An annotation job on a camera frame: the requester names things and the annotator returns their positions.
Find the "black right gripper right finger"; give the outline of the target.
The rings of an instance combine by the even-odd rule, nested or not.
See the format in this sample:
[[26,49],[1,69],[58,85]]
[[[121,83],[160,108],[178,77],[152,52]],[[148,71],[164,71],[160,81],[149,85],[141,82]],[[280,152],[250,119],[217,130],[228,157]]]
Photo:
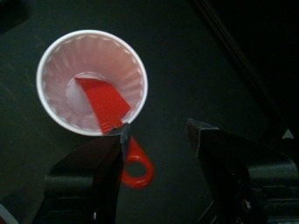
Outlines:
[[189,119],[212,202],[198,224],[299,224],[299,143],[274,148]]

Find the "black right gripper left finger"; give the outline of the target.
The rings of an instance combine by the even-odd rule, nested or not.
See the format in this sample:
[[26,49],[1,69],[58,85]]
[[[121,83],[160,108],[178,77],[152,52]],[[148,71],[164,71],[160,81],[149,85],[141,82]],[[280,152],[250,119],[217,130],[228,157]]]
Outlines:
[[125,124],[77,148],[50,168],[31,224],[115,224],[129,137]]

